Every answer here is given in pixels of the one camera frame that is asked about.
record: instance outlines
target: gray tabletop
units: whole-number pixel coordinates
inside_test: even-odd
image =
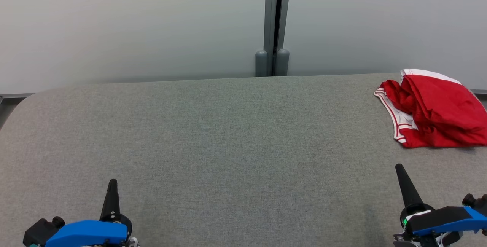
[[[373,93],[397,74],[96,84],[24,100],[0,131],[0,238],[99,217],[108,181],[149,246],[392,246],[394,165],[423,200],[481,196],[485,148],[406,150]],[[466,233],[456,246],[480,246]]]

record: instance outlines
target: white wall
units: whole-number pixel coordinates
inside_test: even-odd
[[[264,0],[0,0],[0,94],[244,77]]]
[[[487,0],[289,0],[289,75],[433,70],[487,89]]]

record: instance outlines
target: red fabric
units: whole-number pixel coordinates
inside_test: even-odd
[[[401,84],[382,83],[394,107],[412,115],[418,130],[400,129],[404,147],[487,145],[487,112],[467,88],[423,75],[405,75]]]

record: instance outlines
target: floor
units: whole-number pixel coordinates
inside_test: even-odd
[[[480,99],[480,102],[487,108],[487,94],[477,95]],[[0,129],[2,129],[3,124],[9,117],[10,113],[15,109],[15,107],[23,101],[24,98],[11,98],[11,99],[4,99],[0,103]]]

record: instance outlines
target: folded red cloth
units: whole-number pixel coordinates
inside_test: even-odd
[[[426,70],[401,75],[374,92],[391,115],[395,140],[407,148],[487,145],[487,112],[470,90]]]

